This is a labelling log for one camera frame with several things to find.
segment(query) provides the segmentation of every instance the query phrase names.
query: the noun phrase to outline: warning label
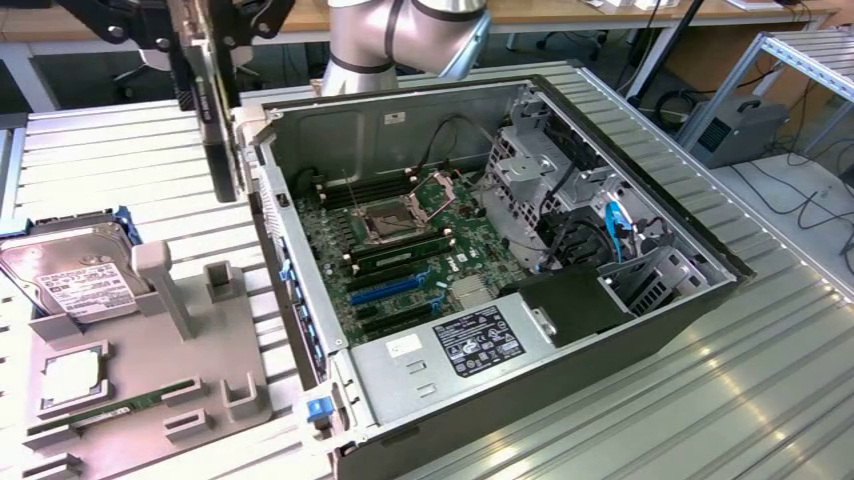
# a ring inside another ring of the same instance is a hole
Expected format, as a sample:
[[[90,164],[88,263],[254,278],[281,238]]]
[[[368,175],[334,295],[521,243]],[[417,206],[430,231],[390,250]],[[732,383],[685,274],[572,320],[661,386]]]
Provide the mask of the warning label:
[[[524,353],[496,307],[436,325],[432,330],[460,377],[468,377]]]
[[[112,263],[42,275],[36,282],[72,317],[133,303],[133,292]]]

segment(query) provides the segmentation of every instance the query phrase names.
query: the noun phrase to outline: white sticker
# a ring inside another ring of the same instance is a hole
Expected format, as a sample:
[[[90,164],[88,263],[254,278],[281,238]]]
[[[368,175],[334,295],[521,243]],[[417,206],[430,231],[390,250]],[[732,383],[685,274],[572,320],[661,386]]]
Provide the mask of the white sticker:
[[[100,354],[92,350],[72,353],[48,363],[41,381],[41,396],[53,403],[85,397],[97,385]]]
[[[397,358],[400,355],[418,350],[421,348],[421,341],[417,338],[417,334],[412,333],[385,343],[385,348],[388,349],[390,358]]]
[[[72,317],[133,303],[133,292],[112,263],[42,275],[36,282]]]
[[[402,123],[405,122],[405,112],[394,112],[394,113],[386,113],[385,117],[385,125],[393,125],[394,123]]]

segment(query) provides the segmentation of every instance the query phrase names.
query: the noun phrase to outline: desk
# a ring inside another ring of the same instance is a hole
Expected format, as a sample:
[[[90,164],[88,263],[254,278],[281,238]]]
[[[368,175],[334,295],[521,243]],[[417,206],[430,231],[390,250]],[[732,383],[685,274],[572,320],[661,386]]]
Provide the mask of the desk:
[[[672,9],[661,9],[652,27],[663,28],[640,68],[629,94],[636,92],[645,79],[655,59],[675,31],[675,25],[687,9],[687,1]],[[811,0],[812,21],[807,29],[815,29],[836,11],[825,0]],[[496,34],[583,31],[643,28],[648,11],[633,7],[604,14],[575,0],[491,0],[492,27]],[[787,10],[745,12],[725,0],[705,0],[691,25],[735,25],[785,23],[791,21]],[[270,40],[256,39],[256,45],[328,41],[329,17],[324,0],[296,0],[284,23],[281,34]],[[9,10],[1,26],[5,43],[0,43],[0,59],[5,62],[14,82],[36,112],[56,110],[49,86],[42,82],[32,58],[38,55],[62,55],[132,51],[133,42],[112,45],[102,42],[70,14],[54,7],[45,10]]]

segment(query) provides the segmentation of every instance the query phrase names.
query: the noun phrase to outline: hard disk drive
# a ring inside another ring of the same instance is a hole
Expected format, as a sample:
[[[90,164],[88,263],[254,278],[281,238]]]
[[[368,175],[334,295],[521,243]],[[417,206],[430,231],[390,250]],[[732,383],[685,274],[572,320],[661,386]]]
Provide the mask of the hard disk drive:
[[[3,236],[0,269],[44,315],[85,324],[136,310],[133,297],[150,287],[130,267],[129,216],[50,219]]]

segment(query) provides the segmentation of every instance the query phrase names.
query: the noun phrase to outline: aluminum work table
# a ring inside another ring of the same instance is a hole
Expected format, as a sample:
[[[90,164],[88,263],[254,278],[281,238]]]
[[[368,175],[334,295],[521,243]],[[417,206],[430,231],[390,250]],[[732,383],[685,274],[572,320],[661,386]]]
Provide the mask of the aluminum work table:
[[[656,355],[404,478],[852,478],[848,289],[833,284],[588,71],[557,62],[485,69],[472,78],[535,73],[576,103],[756,278]],[[434,81],[418,76],[401,84]],[[254,92],[245,99],[309,94],[304,87]],[[305,452],[297,435],[298,381],[248,206],[213,199],[192,114],[166,101],[33,115],[12,183],[18,188],[6,198],[17,215],[128,205],[142,238],[168,240],[176,276],[214,259],[246,271],[274,418],[128,478],[329,478],[325,458]],[[18,446],[12,413],[22,395],[18,338],[28,307],[13,299],[0,309],[0,355],[7,357],[0,363],[2,477],[14,475],[32,454]]]

